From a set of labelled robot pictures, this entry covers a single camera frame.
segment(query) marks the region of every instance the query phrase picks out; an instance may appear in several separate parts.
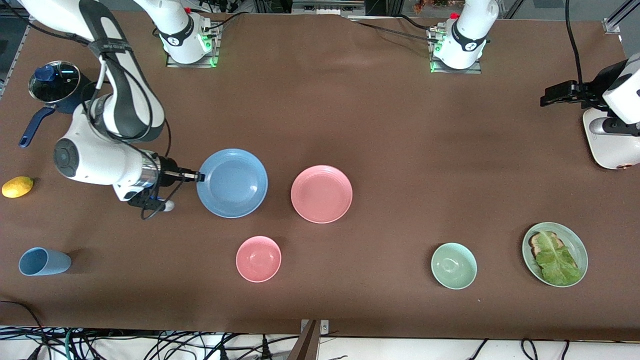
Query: blue lid knob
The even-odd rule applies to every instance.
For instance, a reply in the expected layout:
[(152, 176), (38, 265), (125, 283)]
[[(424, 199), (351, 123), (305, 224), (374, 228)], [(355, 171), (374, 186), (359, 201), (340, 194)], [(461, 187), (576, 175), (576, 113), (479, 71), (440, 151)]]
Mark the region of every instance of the blue lid knob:
[(43, 67), (37, 68), (33, 75), (40, 81), (52, 81), (56, 78), (56, 71), (53, 69), (53, 66), (44, 65)]

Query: green leafy vegetable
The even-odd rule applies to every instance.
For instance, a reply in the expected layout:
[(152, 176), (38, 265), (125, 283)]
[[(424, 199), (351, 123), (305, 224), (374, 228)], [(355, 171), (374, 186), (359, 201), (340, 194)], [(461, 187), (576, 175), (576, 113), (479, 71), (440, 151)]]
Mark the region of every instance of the green leafy vegetable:
[(553, 285), (566, 286), (580, 280), (581, 273), (569, 250), (550, 231), (541, 231), (531, 238), (536, 262), (542, 269), (542, 278)]

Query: blue plate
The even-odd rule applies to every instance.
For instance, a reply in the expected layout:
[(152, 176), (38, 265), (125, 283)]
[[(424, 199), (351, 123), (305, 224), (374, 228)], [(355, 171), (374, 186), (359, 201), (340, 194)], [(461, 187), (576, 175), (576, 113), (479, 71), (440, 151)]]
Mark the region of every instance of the blue plate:
[(202, 164), (197, 183), (202, 204), (223, 218), (239, 218), (256, 210), (267, 195), (267, 171), (252, 153), (241, 149), (216, 152)]

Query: bread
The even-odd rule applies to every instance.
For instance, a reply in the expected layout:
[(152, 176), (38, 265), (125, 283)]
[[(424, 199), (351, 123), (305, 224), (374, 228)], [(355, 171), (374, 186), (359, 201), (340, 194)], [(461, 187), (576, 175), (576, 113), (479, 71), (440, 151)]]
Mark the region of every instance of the bread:
[[(551, 240), (556, 242), (558, 248), (564, 247), (564, 243), (562, 242), (562, 240), (558, 238), (558, 235), (556, 233), (553, 233), (551, 231), (548, 231), (548, 233), (551, 236)], [(541, 251), (540, 246), (538, 245), (539, 237), (540, 237), (540, 233), (535, 234), (529, 240), (529, 245), (531, 246), (531, 250), (533, 251), (534, 258), (537, 257)]]

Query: blue handle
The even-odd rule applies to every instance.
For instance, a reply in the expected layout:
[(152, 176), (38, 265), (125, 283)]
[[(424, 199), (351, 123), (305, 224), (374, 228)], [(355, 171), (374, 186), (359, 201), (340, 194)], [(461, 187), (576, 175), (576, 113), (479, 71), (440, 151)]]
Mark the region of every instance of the blue handle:
[(20, 138), (18, 146), (23, 148), (29, 146), (33, 136), (36, 135), (36, 131), (38, 131), (38, 126), (40, 126), (42, 120), (53, 114), (55, 111), (55, 108), (45, 106), (33, 114), (31, 121), (29, 121), (29, 125), (27, 125), (27, 129), (24, 131), (24, 134), (22, 134), (22, 138)]

